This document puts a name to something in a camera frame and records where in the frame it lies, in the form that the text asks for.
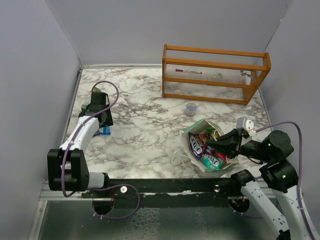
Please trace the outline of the small green snack packet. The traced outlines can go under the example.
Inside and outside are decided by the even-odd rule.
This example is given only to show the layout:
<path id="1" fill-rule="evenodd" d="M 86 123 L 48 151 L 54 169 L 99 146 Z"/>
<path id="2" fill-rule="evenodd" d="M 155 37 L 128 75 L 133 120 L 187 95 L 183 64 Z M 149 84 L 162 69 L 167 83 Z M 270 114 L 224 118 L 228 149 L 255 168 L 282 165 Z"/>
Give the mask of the small green snack packet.
<path id="1" fill-rule="evenodd" d="M 97 87 L 93 89 L 94 92 L 101 92 L 101 90 Z M 87 106 L 91 103 L 91 96 L 89 96 L 81 105 L 81 110 L 85 110 Z"/>

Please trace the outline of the blue snack packet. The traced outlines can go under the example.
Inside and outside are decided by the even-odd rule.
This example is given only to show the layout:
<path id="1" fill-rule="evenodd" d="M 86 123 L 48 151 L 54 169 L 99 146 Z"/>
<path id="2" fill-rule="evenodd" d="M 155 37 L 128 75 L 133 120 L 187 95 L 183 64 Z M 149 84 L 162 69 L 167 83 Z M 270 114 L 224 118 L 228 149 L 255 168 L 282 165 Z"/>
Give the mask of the blue snack packet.
<path id="1" fill-rule="evenodd" d="M 110 127 L 109 126 L 105 126 L 105 127 L 100 128 L 94 135 L 95 136 L 97 136 L 97 135 L 107 135 L 107 136 L 109 136 L 110 134 L 111 134 Z"/>

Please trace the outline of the printed paper bag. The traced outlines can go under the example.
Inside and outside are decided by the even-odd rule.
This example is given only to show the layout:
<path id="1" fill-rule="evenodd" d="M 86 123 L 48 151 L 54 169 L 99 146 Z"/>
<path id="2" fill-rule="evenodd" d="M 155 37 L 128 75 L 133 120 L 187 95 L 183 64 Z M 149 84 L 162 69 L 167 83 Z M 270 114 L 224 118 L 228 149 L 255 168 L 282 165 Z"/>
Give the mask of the printed paper bag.
<path id="1" fill-rule="evenodd" d="M 223 131 L 217 124 L 205 118 L 180 130 L 179 135 L 181 147 L 172 154 L 171 164 L 175 163 L 177 157 L 185 157 L 202 172 L 223 175 L 240 163 L 237 157 L 230 159 L 206 144 L 207 140 L 216 141 L 218 137 L 223 135 Z"/>

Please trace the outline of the yellow green Fox's candy bag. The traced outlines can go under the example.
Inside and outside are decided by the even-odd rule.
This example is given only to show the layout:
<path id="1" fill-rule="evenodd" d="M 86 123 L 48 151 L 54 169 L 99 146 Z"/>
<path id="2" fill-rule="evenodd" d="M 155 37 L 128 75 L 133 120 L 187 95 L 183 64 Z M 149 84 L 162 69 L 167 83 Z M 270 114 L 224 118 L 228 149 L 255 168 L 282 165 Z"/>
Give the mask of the yellow green Fox's candy bag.
<path id="1" fill-rule="evenodd" d="M 219 132 L 215 128 L 205 128 L 200 134 L 199 138 L 206 142 L 207 140 L 214 139 L 216 140 L 218 137 L 220 137 Z"/>

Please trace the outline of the purple snack packet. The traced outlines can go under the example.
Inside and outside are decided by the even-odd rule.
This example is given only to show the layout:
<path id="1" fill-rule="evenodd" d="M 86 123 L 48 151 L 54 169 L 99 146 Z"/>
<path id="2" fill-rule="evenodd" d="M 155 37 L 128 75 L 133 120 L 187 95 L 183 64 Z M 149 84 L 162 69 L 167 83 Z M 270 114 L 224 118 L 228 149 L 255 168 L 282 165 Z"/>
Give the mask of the purple snack packet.
<path id="1" fill-rule="evenodd" d="M 205 143 L 199 138 L 198 134 L 193 134 L 191 132 L 188 133 L 189 136 L 189 145 L 190 149 L 197 158 L 197 160 L 200 160 L 205 149 L 206 145 Z"/>

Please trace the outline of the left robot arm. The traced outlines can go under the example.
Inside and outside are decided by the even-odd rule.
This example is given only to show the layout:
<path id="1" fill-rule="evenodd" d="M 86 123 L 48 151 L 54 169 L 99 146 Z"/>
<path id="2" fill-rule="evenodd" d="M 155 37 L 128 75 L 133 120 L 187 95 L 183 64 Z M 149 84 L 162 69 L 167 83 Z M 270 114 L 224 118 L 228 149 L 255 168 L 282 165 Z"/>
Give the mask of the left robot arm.
<path id="1" fill-rule="evenodd" d="M 111 186 L 105 173 L 90 173 L 85 151 L 100 128 L 113 125 L 109 96 L 92 92 L 90 103 L 78 115 L 78 123 L 69 138 L 57 149 L 47 153 L 48 185 L 52 191 L 83 192 L 93 189 L 106 197 Z"/>

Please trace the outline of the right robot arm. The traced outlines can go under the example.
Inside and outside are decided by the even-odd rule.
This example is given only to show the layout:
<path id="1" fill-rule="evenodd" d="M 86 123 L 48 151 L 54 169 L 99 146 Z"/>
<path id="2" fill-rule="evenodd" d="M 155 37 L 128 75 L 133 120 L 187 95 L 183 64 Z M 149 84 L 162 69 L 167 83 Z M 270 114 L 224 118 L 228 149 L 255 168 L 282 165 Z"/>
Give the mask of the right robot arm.
<path id="1" fill-rule="evenodd" d="M 236 195 L 244 195 L 278 240 L 318 240 L 317 233 L 301 195 L 299 176 L 288 162 L 294 148 L 288 134 L 272 131 L 263 141 L 250 140 L 244 129 L 209 139 L 206 145 L 214 148 L 228 158 L 238 155 L 254 158 L 265 163 L 259 171 L 267 186 L 275 195 L 280 208 L 277 208 L 261 190 L 258 182 L 248 170 L 231 175 L 229 189 Z"/>

